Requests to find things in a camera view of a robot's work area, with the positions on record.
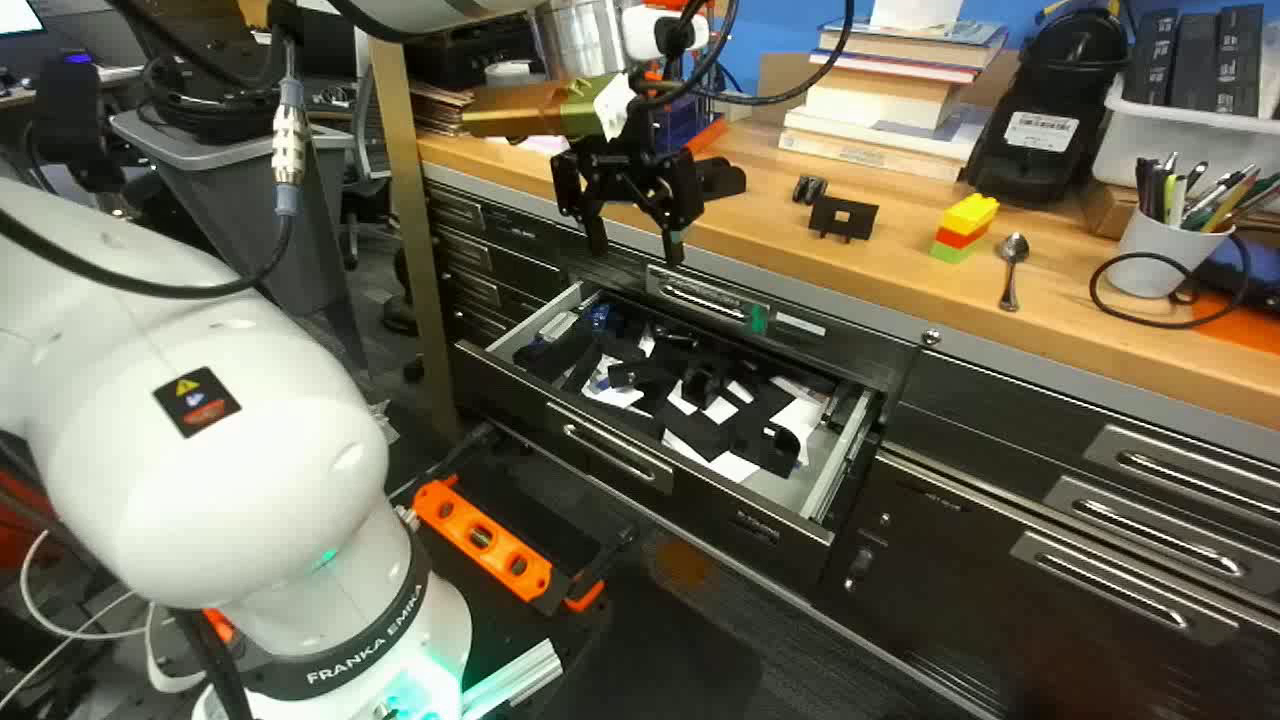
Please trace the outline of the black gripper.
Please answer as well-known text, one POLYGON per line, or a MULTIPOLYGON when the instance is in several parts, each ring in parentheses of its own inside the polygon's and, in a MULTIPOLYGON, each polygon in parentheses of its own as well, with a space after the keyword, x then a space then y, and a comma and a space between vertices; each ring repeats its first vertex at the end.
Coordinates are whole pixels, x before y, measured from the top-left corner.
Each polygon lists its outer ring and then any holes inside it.
POLYGON ((604 201, 627 201, 662 224, 663 263, 683 263, 683 221, 705 210, 699 170, 687 149, 652 150, 640 139, 590 137, 554 157, 554 193, 575 217, 594 254, 609 251, 604 201))

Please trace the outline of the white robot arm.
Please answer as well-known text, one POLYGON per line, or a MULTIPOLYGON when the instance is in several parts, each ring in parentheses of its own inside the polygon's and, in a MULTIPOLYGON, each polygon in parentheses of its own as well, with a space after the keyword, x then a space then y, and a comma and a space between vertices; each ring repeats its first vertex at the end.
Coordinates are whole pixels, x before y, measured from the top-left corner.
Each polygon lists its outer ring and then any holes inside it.
POLYGON ((350 368, 194 244, 20 180, 0 229, 0 429, 202 647, 194 720, 476 720, 469 601, 384 496, 350 368))

